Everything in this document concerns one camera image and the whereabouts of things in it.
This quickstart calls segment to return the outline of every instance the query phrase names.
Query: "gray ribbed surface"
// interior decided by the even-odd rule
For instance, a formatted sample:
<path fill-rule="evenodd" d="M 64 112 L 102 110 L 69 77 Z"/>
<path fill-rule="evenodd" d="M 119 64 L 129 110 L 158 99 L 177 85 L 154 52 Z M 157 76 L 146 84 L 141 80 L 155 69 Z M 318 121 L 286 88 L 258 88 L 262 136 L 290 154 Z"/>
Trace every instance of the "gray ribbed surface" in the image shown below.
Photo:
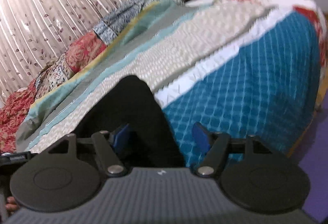
<path fill-rule="evenodd" d="M 211 179 L 187 168 L 134 168 L 124 178 L 109 179 L 86 204 L 67 212 L 46 214 L 21 209 L 6 224 L 314 224 L 301 210 L 265 216 L 231 203 Z"/>

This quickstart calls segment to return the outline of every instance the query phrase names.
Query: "blue checkered fabric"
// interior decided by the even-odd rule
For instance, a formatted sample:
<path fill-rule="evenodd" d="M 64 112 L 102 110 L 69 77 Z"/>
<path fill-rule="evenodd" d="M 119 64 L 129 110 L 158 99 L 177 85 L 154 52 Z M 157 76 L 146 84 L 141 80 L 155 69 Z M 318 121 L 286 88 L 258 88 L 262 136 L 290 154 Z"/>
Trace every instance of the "blue checkered fabric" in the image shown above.
<path fill-rule="evenodd" d="M 291 13 L 164 108 L 187 166 L 203 158 L 191 135 L 197 121 L 235 138 L 259 135 L 286 153 L 312 118 L 319 72 L 314 27 Z"/>

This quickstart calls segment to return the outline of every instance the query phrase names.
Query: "leaf pattern curtain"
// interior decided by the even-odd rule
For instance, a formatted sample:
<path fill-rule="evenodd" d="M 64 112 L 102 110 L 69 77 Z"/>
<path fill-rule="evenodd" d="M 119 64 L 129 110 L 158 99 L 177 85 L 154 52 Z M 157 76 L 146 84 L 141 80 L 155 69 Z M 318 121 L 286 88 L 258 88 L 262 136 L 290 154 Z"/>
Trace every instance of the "leaf pattern curtain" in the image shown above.
<path fill-rule="evenodd" d="M 26 87 L 99 19 L 126 0 L 0 0 L 0 95 Z"/>

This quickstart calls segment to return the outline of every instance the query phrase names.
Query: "metal bolt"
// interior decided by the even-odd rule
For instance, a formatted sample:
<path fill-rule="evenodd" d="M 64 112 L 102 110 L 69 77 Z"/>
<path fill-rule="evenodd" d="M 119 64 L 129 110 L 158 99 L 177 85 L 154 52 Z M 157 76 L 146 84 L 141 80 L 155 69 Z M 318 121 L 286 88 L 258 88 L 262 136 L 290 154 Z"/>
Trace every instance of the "metal bolt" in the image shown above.
<path fill-rule="evenodd" d="M 121 173 L 123 170 L 124 170 L 124 167 L 122 167 L 120 165 L 112 165 L 107 168 L 107 171 L 110 174 L 118 174 L 118 173 Z"/>
<path fill-rule="evenodd" d="M 208 176 L 213 174 L 214 172 L 214 168 L 211 168 L 209 166 L 204 166 L 204 167 L 200 167 L 197 169 L 197 172 L 203 176 Z"/>

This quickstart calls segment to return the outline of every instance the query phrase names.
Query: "purple floor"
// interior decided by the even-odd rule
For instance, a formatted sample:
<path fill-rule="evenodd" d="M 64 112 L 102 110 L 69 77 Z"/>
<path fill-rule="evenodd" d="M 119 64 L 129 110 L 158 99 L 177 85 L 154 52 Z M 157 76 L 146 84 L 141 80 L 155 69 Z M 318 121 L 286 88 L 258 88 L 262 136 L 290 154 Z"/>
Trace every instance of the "purple floor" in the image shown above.
<path fill-rule="evenodd" d="M 328 95 L 292 158 L 311 181 L 303 210 L 320 223 L 328 217 Z"/>

